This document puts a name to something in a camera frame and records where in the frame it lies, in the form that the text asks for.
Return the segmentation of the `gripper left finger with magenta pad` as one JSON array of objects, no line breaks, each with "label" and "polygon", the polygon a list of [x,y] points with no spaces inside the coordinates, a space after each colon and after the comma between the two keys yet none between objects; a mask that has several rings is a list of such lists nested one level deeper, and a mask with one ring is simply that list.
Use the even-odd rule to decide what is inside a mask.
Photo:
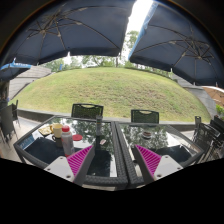
[{"label": "gripper left finger with magenta pad", "polygon": [[90,145],[68,157],[59,156],[45,171],[82,186],[94,156],[95,147]]}]

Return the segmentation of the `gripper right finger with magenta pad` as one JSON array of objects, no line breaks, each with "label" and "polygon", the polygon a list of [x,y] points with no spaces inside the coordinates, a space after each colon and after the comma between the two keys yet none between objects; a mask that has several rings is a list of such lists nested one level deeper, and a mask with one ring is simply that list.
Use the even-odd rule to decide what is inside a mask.
[{"label": "gripper right finger with magenta pad", "polygon": [[140,166],[145,184],[150,184],[182,169],[182,166],[169,155],[160,156],[140,145],[135,145],[132,152]]}]

